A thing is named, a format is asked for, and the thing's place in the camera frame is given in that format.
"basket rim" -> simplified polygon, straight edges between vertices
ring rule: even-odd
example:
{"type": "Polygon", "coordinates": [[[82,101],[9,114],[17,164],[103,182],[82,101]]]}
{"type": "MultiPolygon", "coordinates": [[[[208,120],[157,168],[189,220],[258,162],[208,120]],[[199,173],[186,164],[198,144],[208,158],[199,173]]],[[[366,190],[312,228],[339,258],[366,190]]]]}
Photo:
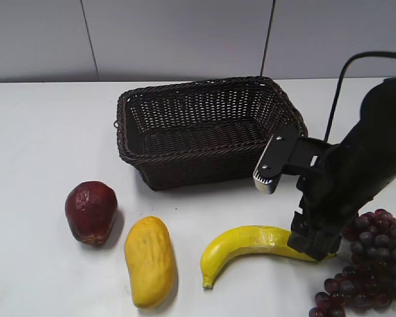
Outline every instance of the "basket rim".
{"type": "Polygon", "coordinates": [[[250,151],[254,149],[259,149],[264,147],[268,140],[260,140],[260,141],[250,141],[246,143],[233,143],[233,144],[225,144],[219,145],[217,147],[208,147],[204,149],[190,149],[188,151],[178,151],[178,152],[167,152],[164,154],[153,155],[153,154],[139,154],[134,153],[127,146],[127,136],[126,136],[126,103],[129,102],[129,98],[132,96],[137,96],[138,94],[155,94],[161,92],[169,92],[173,90],[181,90],[184,88],[191,88],[191,85],[197,85],[200,88],[205,87],[213,87],[219,84],[246,84],[246,83],[259,83],[262,87],[270,85],[271,87],[275,87],[279,94],[287,101],[287,110],[290,111],[291,117],[295,117],[300,122],[300,128],[302,128],[302,135],[308,136],[308,130],[304,123],[304,119],[301,113],[293,106],[291,101],[289,100],[287,94],[281,89],[279,84],[274,82],[269,77],[263,76],[247,76],[247,77],[229,77],[224,79],[209,79],[204,81],[194,81],[188,83],[180,83],[180,84],[169,84],[169,85],[161,85],[161,86],[150,86],[143,88],[136,88],[132,90],[128,90],[124,92],[117,101],[117,119],[114,122],[114,126],[117,129],[117,147],[119,150],[120,157],[129,164],[141,164],[141,163],[150,163],[150,162],[169,162],[171,160],[180,160],[180,159],[196,159],[203,158],[206,156],[213,155],[227,155],[230,153],[237,153],[240,151],[250,151]]]}

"red pear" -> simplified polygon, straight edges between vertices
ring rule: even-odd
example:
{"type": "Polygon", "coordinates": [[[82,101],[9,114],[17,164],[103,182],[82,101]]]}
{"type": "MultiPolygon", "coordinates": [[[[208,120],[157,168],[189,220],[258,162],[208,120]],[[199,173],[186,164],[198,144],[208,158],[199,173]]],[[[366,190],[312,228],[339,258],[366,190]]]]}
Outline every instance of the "red pear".
{"type": "Polygon", "coordinates": [[[116,195],[104,183],[83,182],[67,196],[65,212],[75,239],[85,244],[103,244],[116,220],[116,195]]]}

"grape bunch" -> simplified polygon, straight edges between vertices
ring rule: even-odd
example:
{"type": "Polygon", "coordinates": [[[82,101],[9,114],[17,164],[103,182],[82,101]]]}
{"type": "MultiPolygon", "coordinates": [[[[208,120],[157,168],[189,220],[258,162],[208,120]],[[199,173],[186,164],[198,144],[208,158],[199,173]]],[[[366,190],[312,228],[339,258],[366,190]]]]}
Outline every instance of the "grape bunch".
{"type": "Polygon", "coordinates": [[[345,307],[357,311],[387,308],[396,302],[396,219],[384,209],[365,213],[342,231],[351,241],[354,266],[324,282],[310,317],[345,317],[345,307]]]}

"banana tip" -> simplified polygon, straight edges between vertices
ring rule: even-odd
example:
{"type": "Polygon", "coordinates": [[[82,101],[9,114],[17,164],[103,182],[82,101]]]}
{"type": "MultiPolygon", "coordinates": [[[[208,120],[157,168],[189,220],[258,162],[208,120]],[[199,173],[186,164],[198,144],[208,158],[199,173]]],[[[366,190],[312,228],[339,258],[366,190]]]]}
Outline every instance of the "banana tip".
{"type": "Polygon", "coordinates": [[[213,289],[213,283],[208,277],[204,277],[203,288],[204,289],[213,289]]]}

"white wall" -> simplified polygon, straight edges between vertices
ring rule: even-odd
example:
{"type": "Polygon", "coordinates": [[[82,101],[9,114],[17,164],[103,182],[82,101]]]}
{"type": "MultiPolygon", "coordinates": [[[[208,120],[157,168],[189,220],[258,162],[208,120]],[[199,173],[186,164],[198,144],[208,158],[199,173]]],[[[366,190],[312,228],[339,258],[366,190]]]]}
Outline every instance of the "white wall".
{"type": "Polygon", "coordinates": [[[0,82],[96,79],[79,0],[0,0],[0,82]]]}
{"type": "MultiPolygon", "coordinates": [[[[278,0],[264,75],[335,78],[352,55],[396,51],[396,0],[278,0]]],[[[396,61],[361,59],[348,77],[396,75],[396,61]]]]}
{"type": "MultiPolygon", "coordinates": [[[[273,0],[83,5],[86,21],[81,0],[0,0],[0,82],[258,75],[273,0]]],[[[336,77],[354,53],[396,50],[396,0],[276,0],[273,14],[263,74],[275,79],[336,77]]],[[[396,75],[396,61],[348,75],[396,75]]]]}

